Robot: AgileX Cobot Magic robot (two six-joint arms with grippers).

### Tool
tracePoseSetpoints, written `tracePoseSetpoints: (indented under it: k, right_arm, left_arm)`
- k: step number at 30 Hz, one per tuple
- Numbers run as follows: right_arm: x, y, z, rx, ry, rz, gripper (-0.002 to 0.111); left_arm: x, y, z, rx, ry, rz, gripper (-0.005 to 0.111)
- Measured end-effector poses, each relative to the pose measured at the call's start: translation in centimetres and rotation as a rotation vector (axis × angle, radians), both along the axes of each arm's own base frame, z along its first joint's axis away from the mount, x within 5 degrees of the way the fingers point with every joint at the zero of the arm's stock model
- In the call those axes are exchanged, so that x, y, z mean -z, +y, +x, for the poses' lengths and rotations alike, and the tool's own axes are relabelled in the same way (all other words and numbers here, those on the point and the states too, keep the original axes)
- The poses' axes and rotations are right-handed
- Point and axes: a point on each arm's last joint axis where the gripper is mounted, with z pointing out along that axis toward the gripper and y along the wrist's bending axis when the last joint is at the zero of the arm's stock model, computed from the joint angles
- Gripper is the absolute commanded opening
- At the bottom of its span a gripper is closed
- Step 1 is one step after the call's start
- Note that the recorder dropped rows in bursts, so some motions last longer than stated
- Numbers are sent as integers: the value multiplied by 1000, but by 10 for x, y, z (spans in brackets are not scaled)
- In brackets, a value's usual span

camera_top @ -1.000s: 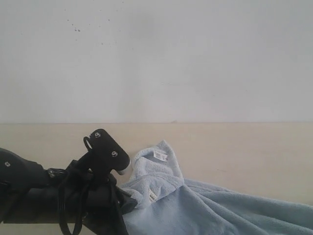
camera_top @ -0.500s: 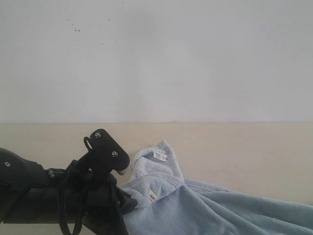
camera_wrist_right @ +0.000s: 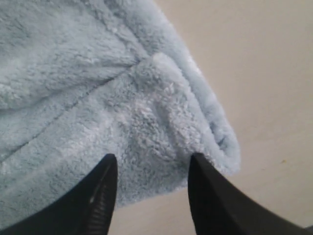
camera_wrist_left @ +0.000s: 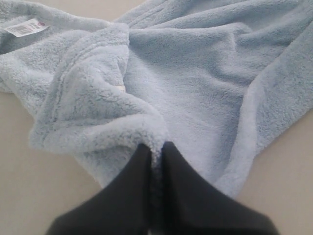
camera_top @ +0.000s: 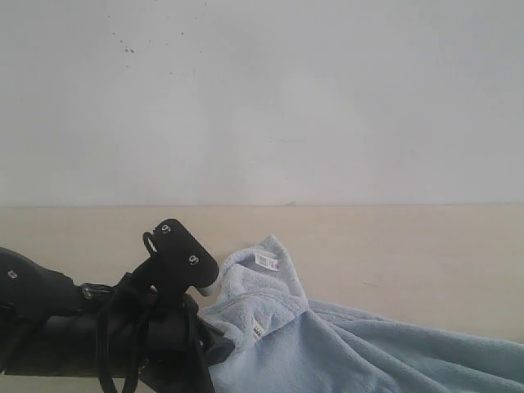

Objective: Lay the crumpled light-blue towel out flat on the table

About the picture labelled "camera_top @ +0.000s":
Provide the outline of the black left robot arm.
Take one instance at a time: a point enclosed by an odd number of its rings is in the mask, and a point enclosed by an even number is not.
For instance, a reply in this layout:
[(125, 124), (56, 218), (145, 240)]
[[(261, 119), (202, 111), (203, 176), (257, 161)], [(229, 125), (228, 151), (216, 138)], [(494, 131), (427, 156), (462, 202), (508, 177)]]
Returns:
[(189, 274), (151, 255), (114, 286), (85, 283), (1, 251), (1, 370), (95, 377), (105, 392), (212, 392), (234, 343), (198, 314)]

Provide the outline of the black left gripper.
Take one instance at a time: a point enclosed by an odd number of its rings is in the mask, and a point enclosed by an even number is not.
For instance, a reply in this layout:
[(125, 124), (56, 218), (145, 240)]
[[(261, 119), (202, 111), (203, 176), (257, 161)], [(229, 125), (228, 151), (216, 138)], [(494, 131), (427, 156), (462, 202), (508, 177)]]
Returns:
[(209, 367), (234, 351), (225, 333), (197, 315), (185, 294), (176, 305), (141, 305), (117, 296), (117, 287), (97, 293), (97, 379), (104, 392), (115, 392), (115, 373), (124, 371), (123, 392), (144, 383), (154, 392), (211, 392)]

